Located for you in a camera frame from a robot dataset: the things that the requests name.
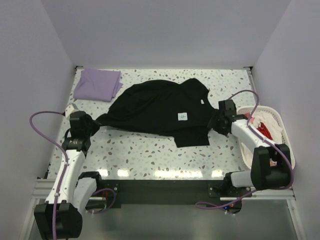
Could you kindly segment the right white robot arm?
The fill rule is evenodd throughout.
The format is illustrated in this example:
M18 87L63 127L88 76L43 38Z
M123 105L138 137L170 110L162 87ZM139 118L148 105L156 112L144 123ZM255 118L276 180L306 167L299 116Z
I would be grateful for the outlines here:
M294 176L290 148L277 144L250 125L243 114L237 114L233 100L218 102L219 109L210 119L208 128L219 134L232 134L241 140L253 154L250 170L228 172L216 189L227 196L235 196L241 188L287 189L291 187Z

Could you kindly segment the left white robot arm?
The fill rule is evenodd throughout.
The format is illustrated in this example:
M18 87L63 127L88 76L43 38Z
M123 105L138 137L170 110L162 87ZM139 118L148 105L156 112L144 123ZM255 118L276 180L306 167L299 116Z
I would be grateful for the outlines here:
M104 190L97 171L81 172L91 146L90 138L99 124L84 111L65 113L70 128L58 148L62 151L57 177L44 203L34 209L34 218L41 238L59 240L78 238L83 227L83 214L92 196Z

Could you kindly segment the black t shirt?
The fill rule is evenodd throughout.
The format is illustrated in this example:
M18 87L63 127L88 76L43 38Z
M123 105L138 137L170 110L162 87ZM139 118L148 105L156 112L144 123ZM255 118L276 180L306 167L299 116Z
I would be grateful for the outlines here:
M126 89L96 120L101 126L173 137L178 148L208 146L208 124L217 112L208 93L196 78L149 80Z

